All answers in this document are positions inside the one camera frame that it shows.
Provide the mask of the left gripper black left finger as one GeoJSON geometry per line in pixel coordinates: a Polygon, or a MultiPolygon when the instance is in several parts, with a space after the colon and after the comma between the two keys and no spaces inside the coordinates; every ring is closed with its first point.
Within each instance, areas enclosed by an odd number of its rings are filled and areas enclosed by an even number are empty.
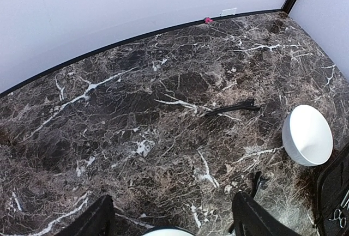
{"type": "Polygon", "coordinates": [[[114,235],[115,211],[112,197],[99,197],[72,224],[56,235],[114,235]]]}

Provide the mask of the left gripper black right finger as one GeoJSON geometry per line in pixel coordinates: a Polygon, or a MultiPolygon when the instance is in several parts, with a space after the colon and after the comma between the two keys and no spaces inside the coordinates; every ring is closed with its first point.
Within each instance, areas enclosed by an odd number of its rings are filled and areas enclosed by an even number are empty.
{"type": "Polygon", "coordinates": [[[235,235],[299,235],[273,218],[245,192],[235,194],[232,201],[235,235]]]}

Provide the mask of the black zippered tool case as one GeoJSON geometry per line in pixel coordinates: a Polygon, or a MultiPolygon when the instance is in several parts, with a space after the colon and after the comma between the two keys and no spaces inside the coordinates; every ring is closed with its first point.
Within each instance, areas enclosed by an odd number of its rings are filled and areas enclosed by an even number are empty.
{"type": "Polygon", "coordinates": [[[317,178],[315,227],[320,235],[348,235],[348,146],[326,165],[317,178]],[[337,221],[329,221],[337,208],[346,217],[344,229],[337,221]]]}

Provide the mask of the silver hair scissors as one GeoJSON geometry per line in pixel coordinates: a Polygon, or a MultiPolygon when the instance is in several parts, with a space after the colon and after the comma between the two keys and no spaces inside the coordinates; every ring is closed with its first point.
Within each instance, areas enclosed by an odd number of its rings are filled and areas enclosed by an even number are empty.
{"type": "Polygon", "coordinates": [[[333,212],[333,217],[329,219],[329,221],[337,221],[339,223],[340,228],[344,229],[346,227],[347,221],[343,212],[340,209],[335,209],[333,212]]]}

